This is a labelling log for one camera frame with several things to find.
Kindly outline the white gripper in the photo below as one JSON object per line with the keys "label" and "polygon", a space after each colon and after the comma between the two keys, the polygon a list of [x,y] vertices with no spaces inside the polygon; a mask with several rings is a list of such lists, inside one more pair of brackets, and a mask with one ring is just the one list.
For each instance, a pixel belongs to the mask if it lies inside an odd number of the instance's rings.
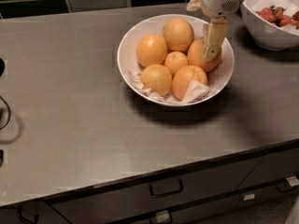
{"label": "white gripper", "polygon": [[186,6],[188,11],[202,9],[210,22],[203,25],[203,60],[210,62],[216,58],[227,35],[228,21],[225,18],[234,14],[244,0],[190,0]]}

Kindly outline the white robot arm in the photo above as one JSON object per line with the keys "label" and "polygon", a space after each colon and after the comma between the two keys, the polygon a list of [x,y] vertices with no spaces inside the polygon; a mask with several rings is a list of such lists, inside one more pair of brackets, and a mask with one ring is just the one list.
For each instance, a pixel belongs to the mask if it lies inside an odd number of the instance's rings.
{"label": "white robot arm", "polygon": [[201,9],[210,18],[203,28],[203,60],[212,61],[220,52],[228,31],[228,19],[236,13],[244,0],[190,0],[188,11]]}

